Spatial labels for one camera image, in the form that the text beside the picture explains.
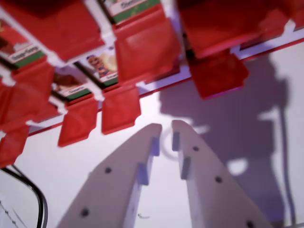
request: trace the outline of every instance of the food package image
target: food package image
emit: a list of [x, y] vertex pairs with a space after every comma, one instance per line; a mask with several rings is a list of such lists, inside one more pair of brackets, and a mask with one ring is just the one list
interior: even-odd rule
[[0, 57], [20, 68], [43, 56], [38, 45], [30, 43], [0, 18]]
[[96, 51], [81, 59], [79, 63], [102, 84], [102, 87], [109, 87], [118, 82], [115, 48], [112, 46], [106, 50]]
[[68, 101], [90, 94], [89, 79], [75, 66], [55, 68], [52, 90]]

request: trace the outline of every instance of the red plastic tab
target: red plastic tab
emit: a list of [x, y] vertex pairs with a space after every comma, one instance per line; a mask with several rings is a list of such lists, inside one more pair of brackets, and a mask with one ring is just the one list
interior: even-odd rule
[[158, 4], [114, 26], [121, 85], [152, 79], [174, 68], [181, 49], [170, 19]]
[[11, 165], [22, 154], [29, 134], [29, 126], [21, 126], [8, 132], [0, 141], [0, 168]]
[[82, 0], [1, 0], [1, 6], [63, 60], [104, 45]]
[[261, 23], [262, 34], [256, 39], [250, 40], [241, 45], [241, 48], [262, 43], [283, 34], [285, 24], [289, 18], [271, 0], [261, 0], [268, 9], [267, 17]]
[[58, 146], [64, 147], [87, 139], [96, 128], [98, 101], [93, 97], [66, 107], [68, 113], [62, 123]]
[[259, 0], [204, 0], [185, 7], [180, 0], [179, 10], [196, 58], [258, 37], [267, 14]]
[[47, 103], [45, 106], [41, 107], [41, 109], [34, 116], [32, 121], [34, 121], [36, 123], [40, 123], [44, 120], [53, 118], [58, 115], [60, 115], [60, 113], [57, 111], [57, 107], [51, 103]]
[[10, 132], [32, 119], [48, 102], [54, 69], [46, 61], [12, 72], [14, 87], [1, 86], [0, 130]]
[[105, 94], [102, 113], [102, 133], [110, 134], [135, 125], [141, 115], [139, 91], [135, 86], [116, 89]]
[[181, 69], [180, 69], [180, 60], [178, 58], [176, 58], [176, 60], [174, 61], [173, 68], [170, 71], [168, 71], [168, 72], [166, 72], [164, 74], [160, 74], [160, 75], [157, 75], [157, 76], [154, 76], [154, 77], [146, 79], [145, 80], [145, 84], [161, 80], [161, 79], [163, 79], [165, 77], [169, 77], [171, 75], [178, 74], [180, 71], [181, 71]]
[[296, 23], [296, 27], [304, 26], [304, 0], [272, 0], [281, 10]]
[[249, 76], [249, 71], [234, 54], [217, 55], [189, 66], [202, 98], [239, 88]]

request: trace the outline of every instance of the gripper jaw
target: gripper jaw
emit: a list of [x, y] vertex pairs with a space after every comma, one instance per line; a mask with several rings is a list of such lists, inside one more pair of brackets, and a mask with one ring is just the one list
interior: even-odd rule
[[118, 147], [89, 175], [58, 228], [132, 228], [142, 185], [159, 156], [162, 126], [152, 123]]
[[217, 155], [187, 123], [172, 121], [172, 148], [187, 182], [192, 228], [271, 228]]

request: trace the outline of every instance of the red product holder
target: red product holder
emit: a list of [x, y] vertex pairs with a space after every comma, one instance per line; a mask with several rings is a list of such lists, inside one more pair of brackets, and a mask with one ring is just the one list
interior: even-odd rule
[[243, 86], [249, 71], [234, 55], [227, 52], [189, 63], [190, 72], [201, 98]]
[[136, 86], [126, 86], [104, 94], [102, 133], [110, 134], [135, 125], [141, 115], [139, 91]]
[[23, 125], [6, 134], [0, 141], [0, 168], [11, 165], [22, 154], [29, 126]]
[[179, 71], [180, 44], [162, 5], [157, 4], [114, 25], [118, 85], [104, 92], [102, 133], [110, 134], [131, 126], [141, 115], [141, 81], [150, 82]]
[[33, 117], [32, 121], [40, 123], [58, 115], [60, 115], [60, 113], [57, 111], [57, 107], [51, 103], [47, 103], [45, 106], [41, 107], [39, 112]]
[[273, 39], [283, 34], [285, 24], [289, 18], [272, 2], [272, 0], [261, 0], [266, 6], [267, 17], [261, 23], [262, 34], [256, 39], [241, 44], [241, 49], [251, 47], [264, 41]]
[[272, 0], [296, 24], [296, 28], [304, 26], [304, 0]]
[[114, 25], [113, 30], [121, 86], [153, 80], [175, 67], [180, 44], [161, 4]]
[[64, 61], [105, 44], [82, 0], [1, 0], [0, 4]]
[[54, 69], [41, 58], [12, 72], [13, 87], [1, 86], [0, 130], [10, 132], [33, 119], [47, 105]]
[[197, 58], [257, 38], [267, 9], [260, 0], [179, 0], [181, 21]]
[[87, 139], [96, 128], [98, 101], [90, 98], [67, 106], [68, 113], [62, 123], [58, 146], [64, 147]]

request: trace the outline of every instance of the black cable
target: black cable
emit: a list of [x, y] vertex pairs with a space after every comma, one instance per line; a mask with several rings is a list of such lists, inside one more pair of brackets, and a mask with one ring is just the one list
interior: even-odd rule
[[41, 190], [32, 182], [30, 179], [28, 179], [16, 166], [12, 166], [19, 174], [13, 172], [12, 170], [8, 168], [2, 168], [1, 170], [7, 173], [8, 175], [16, 178], [17, 180], [24, 183], [29, 189], [31, 189], [38, 200], [38, 221], [37, 221], [37, 228], [46, 228], [47, 222], [48, 222], [48, 204], [45, 196], [41, 192]]
[[23, 176], [25, 179], [28, 180], [28, 183], [31, 184], [31, 186], [36, 188], [36, 196], [37, 193], [41, 196], [41, 199], [38, 198], [38, 201], [40, 201], [40, 203], [43, 205], [43, 209], [44, 209], [44, 219], [43, 219], [43, 224], [42, 224], [42, 228], [46, 228], [47, 227], [47, 223], [48, 223], [48, 203], [47, 203], [47, 199], [45, 198], [45, 196], [43, 195], [42, 191], [14, 164], [11, 165], [21, 176]]

